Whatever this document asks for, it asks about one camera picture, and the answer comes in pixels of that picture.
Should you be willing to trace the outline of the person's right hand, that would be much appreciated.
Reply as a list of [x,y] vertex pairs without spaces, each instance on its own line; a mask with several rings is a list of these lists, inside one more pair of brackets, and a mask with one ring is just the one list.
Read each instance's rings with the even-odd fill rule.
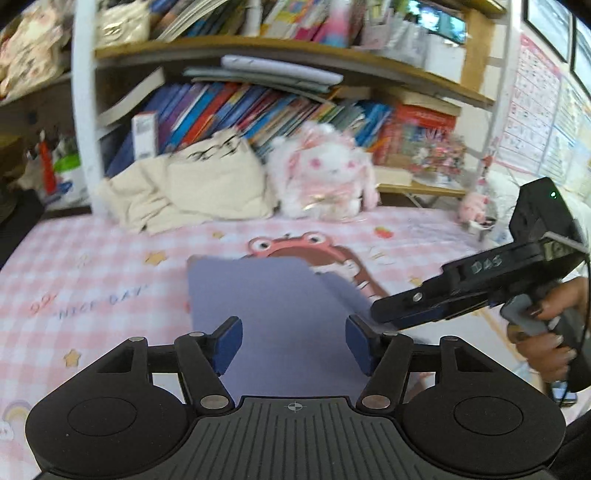
[[[552,289],[546,297],[534,304],[527,315],[538,321],[550,321],[568,308],[581,315],[587,310],[588,279],[577,277]],[[555,333],[528,336],[518,326],[507,326],[507,337],[546,383],[564,381],[576,351],[564,345],[563,337]]]

